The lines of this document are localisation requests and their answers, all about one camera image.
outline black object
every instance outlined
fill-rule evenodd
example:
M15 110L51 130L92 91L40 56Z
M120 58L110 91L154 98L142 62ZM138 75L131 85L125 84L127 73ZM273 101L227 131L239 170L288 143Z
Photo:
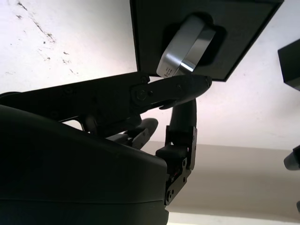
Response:
M148 81L136 72L1 95L0 224L166 225L195 164L195 97L211 79ZM139 149L158 123L140 114L155 107L174 108L153 156Z
M138 71L156 75L181 23L199 16L216 34L193 74L226 81L283 0L131 0Z
M284 159L288 170L300 170L300 146L294 148L292 153Z
M300 90L300 40L278 50L284 82Z

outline white ceiling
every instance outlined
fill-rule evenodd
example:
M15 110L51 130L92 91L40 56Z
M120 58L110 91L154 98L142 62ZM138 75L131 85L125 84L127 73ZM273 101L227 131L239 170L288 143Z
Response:
M17 3L0 0L0 92L136 71L128 0L21 0L27 10ZM285 0L228 82L213 83L197 99L199 143L287 150L300 144L300 93L283 84L277 55L300 38L299 12L299 0ZM143 115L160 122L153 140L164 140L170 115Z

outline screw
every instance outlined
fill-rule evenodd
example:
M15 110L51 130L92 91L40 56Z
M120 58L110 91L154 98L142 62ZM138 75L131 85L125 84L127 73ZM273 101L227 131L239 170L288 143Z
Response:
M136 92L136 98L140 101L145 100L147 97L147 93L144 90L138 90Z
M57 111L50 112L50 117L56 119L58 117L58 112Z
M181 90L180 84L177 84L177 85L176 85L176 88L180 91L180 90Z
M142 83L148 83L148 79L145 76L142 76Z
M167 193L167 201L169 202L172 199L172 194L170 191Z
M64 93L66 93L67 95L70 95L73 93L73 90L71 87L65 87L64 88Z

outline bolt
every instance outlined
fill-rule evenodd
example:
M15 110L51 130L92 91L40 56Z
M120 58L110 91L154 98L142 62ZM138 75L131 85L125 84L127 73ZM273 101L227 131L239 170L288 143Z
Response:
M142 76L142 83L148 83L148 79L145 76Z
M147 97L147 93L144 90L138 90L136 92L136 98L140 101L145 100Z

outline black plastic housing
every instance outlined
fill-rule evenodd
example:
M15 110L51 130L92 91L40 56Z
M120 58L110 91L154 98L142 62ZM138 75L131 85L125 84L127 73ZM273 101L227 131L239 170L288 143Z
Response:
M0 105L0 224L166 225L164 160Z
M284 82L300 90L300 40L278 50Z

